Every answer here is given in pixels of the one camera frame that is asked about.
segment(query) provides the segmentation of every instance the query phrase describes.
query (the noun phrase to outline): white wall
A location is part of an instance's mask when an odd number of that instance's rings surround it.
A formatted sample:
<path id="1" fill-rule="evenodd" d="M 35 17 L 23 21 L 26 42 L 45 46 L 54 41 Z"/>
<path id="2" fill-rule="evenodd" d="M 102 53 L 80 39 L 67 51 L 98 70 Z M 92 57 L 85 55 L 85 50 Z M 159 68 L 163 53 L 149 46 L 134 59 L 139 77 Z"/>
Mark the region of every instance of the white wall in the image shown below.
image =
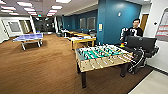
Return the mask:
<path id="1" fill-rule="evenodd" d="M 155 37 L 163 12 L 168 8 L 167 0 L 151 0 L 151 2 L 152 5 L 144 32 L 146 37 Z M 159 52 L 153 58 L 147 59 L 147 64 L 168 72 L 168 42 L 157 40 L 156 45 L 160 48 Z"/>
<path id="2" fill-rule="evenodd" d="M 1 17 L 1 20 L 30 20 L 30 17 Z"/>
<path id="3" fill-rule="evenodd" d="M 141 13 L 139 15 L 139 19 L 142 19 L 143 14 L 149 14 L 150 8 L 151 8 L 151 4 L 142 5 Z"/>
<path id="4" fill-rule="evenodd" d="M 31 26 L 32 26 L 32 29 L 33 29 L 33 33 L 36 33 L 35 25 L 34 25 L 33 18 L 32 18 L 31 15 L 30 15 L 30 23 L 31 23 Z"/>
<path id="5" fill-rule="evenodd" d="M 5 33 L 4 30 L 5 30 L 5 28 L 4 28 L 3 23 L 1 21 L 1 18 L 0 18 L 0 43 L 2 43 L 4 40 L 9 39 L 7 33 Z"/>
<path id="6" fill-rule="evenodd" d="M 57 17 L 54 17 L 54 23 L 55 23 L 55 31 L 58 32 L 58 25 L 57 25 Z"/>

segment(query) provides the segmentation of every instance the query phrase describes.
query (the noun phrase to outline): person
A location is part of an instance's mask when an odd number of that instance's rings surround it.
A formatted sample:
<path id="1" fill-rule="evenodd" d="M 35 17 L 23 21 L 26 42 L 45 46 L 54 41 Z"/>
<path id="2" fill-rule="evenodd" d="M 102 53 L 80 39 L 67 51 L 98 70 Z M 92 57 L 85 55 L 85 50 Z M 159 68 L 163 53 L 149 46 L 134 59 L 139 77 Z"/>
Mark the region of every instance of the person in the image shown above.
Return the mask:
<path id="1" fill-rule="evenodd" d="M 140 19 L 135 19 L 133 21 L 133 27 L 130 27 L 126 32 L 126 36 L 140 36 L 143 37 L 143 30 L 138 27 Z"/>

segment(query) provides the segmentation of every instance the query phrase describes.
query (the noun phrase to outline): table leg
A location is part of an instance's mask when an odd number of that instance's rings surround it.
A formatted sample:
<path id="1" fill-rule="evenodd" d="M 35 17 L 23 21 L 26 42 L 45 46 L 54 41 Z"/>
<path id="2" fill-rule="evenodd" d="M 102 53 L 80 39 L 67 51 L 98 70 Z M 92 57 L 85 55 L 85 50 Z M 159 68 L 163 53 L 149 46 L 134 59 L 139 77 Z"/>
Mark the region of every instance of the table leg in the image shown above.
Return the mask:
<path id="1" fill-rule="evenodd" d="M 82 72 L 81 78 L 82 78 L 82 88 L 85 88 L 86 87 L 86 72 Z"/>
<path id="2" fill-rule="evenodd" d="M 38 43 L 38 46 L 40 47 L 40 40 L 37 43 Z"/>
<path id="3" fill-rule="evenodd" d="M 40 39 L 40 44 L 43 44 L 42 40 Z"/>
<path id="4" fill-rule="evenodd" d="M 74 48 L 74 50 L 77 48 L 77 46 L 78 46 L 78 43 L 75 43 L 75 48 Z"/>
<path id="5" fill-rule="evenodd" d="M 86 44 L 86 47 L 88 47 L 88 41 L 86 42 L 87 44 Z"/>
<path id="6" fill-rule="evenodd" d="M 92 47 L 94 47 L 94 41 L 92 41 Z"/>
<path id="7" fill-rule="evenodd" d="M 81 73 L 78 63 L 77 63 L 77 73 Z"/>
<path id="8" fill-rule="evenodd" d="M 71 41 L 72 42 L 72 50 L 73 50 L 73 41 Z"/>
<path id="9" fill-rule="evenodd" d="M 122 65 L 122 67 L 121 67 L 121 73 L 120 73 L 121 77 L 125 77 L 125 73 L 127 72 L 128 64 L 129 63 L 125 63 L 125 64 Z"/>
<path id="10" fill-rule="evenodd" d="M 23 50 L 25 50 L 25 46 L 24 46 L 24 42 L 22 41 L 22 47 L 23 47 Z"/>
<path id="11" fill-rule="evenodd" d="M 65 36 L 64 37 L 66 38 L 66 32 L 65 32 Z"/>

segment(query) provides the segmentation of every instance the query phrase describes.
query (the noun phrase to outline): teal wall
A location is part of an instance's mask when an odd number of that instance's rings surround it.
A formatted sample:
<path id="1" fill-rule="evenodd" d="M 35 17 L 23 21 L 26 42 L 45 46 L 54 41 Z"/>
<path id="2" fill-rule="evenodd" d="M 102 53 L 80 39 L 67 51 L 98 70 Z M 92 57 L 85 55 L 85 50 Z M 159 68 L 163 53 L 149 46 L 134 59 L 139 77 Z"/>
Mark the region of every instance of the teal wall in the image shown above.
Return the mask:
<path id="1" fill-rule="evenodd" d="M 121 29 L 131 27 L 132 21 L 139 18 L 140 11 L 141 5 L 125 0 L 99 0 L 97 23 L 103 24 L 103 29 L 99 31 L 97 24 L 97 43 L 120 43 Z"/>
<path id="2" fill-rule="evenodd" d="M 97 26 L 97 13 L 98 13 L 98 10 L 93 10 L 93 11 L 89 11 L 89 12 L 78 14 L 78 15 L 62 16 L 63 29 L 68 29 L 68 30 L 80 29 L 80 19 L 81 18 L 86 18 L 86 26 L 87 26 L 87 18 L 89 17 L 96 18 L 95 26 Z"/>
<path id="3" fill-rule="evenodd" d="M 96 17 L 97 43 L 116 44 L 121 42 L 121 29 L 132 27 L 132 21 L 139 18 L 140 11 L 141 5 L 125 0 L 99 0 L 98 10 L 63 16 L 63 28 L 80 29 L 80 18 Z M 102 31 L 99 31 L 99 24 L 103 25 Z"/>

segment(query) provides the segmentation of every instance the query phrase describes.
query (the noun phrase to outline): table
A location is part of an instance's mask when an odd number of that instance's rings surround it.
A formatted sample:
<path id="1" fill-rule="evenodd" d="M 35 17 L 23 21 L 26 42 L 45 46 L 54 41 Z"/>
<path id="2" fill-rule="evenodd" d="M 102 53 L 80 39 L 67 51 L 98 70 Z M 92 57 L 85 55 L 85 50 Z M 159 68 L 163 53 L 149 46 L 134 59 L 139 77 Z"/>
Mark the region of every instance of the table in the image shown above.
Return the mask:
<path id="1" fill-rule="evenodd" d="M 69 40 L 71 40 L 71 44 L 72 44 L 72 50 L 77 48 L 77 43 L 81 43 L 81 42 L 87 42 L 87 46 L 88 46 L 88 42 L 92 41 L 92 47 L 94 46 L 94 41 L 96 40 L 96 38 L 90 38 L 90 39 L 83 39 L 80 37 L 72 37 L 69 38 Z"/>
<path id="2" fill-rule="evenodd" d="M 43 33 L 36 33 L 36 34 L 24 34 L 13 39 L 12 41 L 13 42 L 21 41 L 23 50 L 26 50 L 25 44 L 37 42 L 38 46 L 40 47 L 40 44 L 42 44 L 42 39 L 43 39 Z"/>
<path id="3" fill-rule="evenodd" d="M 69 32 L 68 30 L 61 30 L 65 35 L 64 35 L 64 38 L 69 38 L 66 36 L 66 33 Z"/>
<path id="4" fill-rule="evenodd" d="M 86 87 L 86 72 L 122 65 L 121 77 L 125 77 L 132 54 L 114 45 L 79 48 L 75 50 L 77 72 L 81 73 L 82 88 Z"/>
<path id="5" fill-rule="evenodd" d="M 78 33 L 78 32 L 75 32 L 75 31 L 70 31 L 70 32 L 67 32 L 70 34 L 70 37 L 71 35 L 76 35 L 76 36 L 90 36 L 88 34 L 84 34 L 84 33 Z"/>

